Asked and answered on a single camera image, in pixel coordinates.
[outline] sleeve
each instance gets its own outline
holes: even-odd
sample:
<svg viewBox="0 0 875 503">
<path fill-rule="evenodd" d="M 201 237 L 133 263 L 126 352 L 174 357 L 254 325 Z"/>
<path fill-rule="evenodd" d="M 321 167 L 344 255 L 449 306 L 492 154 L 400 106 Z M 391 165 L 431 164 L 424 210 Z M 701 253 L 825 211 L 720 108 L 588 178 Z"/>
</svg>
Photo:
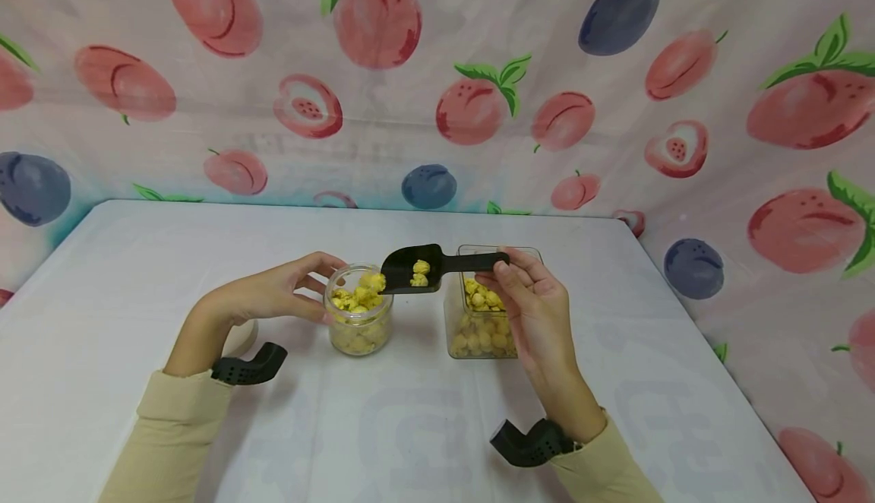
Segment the sleeve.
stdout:
<svg viewBox="0 0 875 503">
<path fill-rule="evenodd" d="M 189 378 L 154 372 L 99 503 L 191 503 L 210 445 L 231 401 L 212 371 Z"/>
<path fill-rule="evenodd" d="M 577 451 L 553 457 L 551 465 L 578 503 L 662 503 L 610 416 L 600 435 Z"/>
</svg>

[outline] table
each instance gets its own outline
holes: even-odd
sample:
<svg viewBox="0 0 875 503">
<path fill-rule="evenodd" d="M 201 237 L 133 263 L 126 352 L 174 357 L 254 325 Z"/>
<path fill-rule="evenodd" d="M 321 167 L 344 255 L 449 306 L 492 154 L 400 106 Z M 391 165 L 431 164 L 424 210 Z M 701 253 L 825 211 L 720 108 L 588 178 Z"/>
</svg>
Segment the table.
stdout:
<svg viewBox="0 0 875 503">
<path fill-rule="evenodd" d="M 312 250 L 379 264 L 428 242 L 541 251 L 570 291 L 583 374 L 666 501 L 813 501 L 621 221 L 145 201 L 94 208 L 0 312 L 4 501 L 96 501 L 209 289 Z M 503 419 L 527 429 L 542 410 L 516 361 L 450 358 L 442 292 L 398 296 L 392 341 L 364 359 L 322 326 L 261 321 L 251 353 L 289 357 L 236 389 L 197 501 L 570 501 L 547 467 L 491 449 Z"/>
</svg>

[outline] scoop handle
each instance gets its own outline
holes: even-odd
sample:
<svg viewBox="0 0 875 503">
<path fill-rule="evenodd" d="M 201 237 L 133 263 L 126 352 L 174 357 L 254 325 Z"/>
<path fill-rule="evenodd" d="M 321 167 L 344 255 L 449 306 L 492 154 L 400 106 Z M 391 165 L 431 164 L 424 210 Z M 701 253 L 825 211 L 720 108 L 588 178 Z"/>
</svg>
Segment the scoop handle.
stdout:
<svg viewBox="0 0 875 503">
<path fill-rule="evenodd" d="M 510 256 L 505 253 L 490 253 L 488 255 L 444 256 L 444 273 L 463 271 L 492 271 L 496 261 L 510 263 Z"/>
</svg>

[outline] clear container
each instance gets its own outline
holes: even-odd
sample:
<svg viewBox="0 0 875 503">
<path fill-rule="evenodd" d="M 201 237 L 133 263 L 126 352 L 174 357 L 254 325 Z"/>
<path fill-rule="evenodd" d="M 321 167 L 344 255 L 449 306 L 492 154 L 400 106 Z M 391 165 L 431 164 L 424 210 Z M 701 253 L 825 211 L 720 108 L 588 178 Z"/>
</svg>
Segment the clear container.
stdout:
<svg viewBox="0 0 875 503">
<path fill-rule="evenodd" d="M 517 246 L 528 255 L 542 261 L 535 248 Z M 458 255 L 495 253 L 493 245 L 461 245 Z M 447 287 L 444 296 L 444 325 L 447 327 L 447 352 L 454 359 L 515 359 L 516 347 L 510 335 L 506 312 L 478 312 L 465 290 L 465 279 L 474 273 L 460 273 Z"/>
<path fill-rule="evenodd" d="M 355 291 L 363 274 L 379 274 L 380 268 L 370 264 L 351 264 L 328 280 L 323 303 L 335 322 L 328 328 L 328 337 L 335 349 L 347 355 L 363 357 L 380 351 L 392 335 L 392 296 L 382 296 L 382 303 L 363 313 L 345 312 L 330 301 L 335 289 Z"/>
</svg>

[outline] black plastic scoop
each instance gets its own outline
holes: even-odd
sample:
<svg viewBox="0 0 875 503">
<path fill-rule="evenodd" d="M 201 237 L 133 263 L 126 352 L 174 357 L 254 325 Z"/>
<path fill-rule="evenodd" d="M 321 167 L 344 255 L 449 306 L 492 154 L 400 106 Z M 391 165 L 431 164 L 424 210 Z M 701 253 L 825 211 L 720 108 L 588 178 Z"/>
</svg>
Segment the black plastic scoop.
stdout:
<svg viewBox="0 0 875 503">
<path fill-rule="evenodd" d="M 413 265 L 417 260 L 427 261 L 431 271 L 425 277 L 428 286 L 410 286 Z M 441 279 L 447 273 L 463 271 L 492 271 L 496 261 L 510 263 L 505 253 L 488 255 L 447 256 L 440 245 L 406 246 L 388 255 L 381 273 L 386 275 L 386 289 L 381 294 L 426 294 L 440 289 Z"/>
</svg>

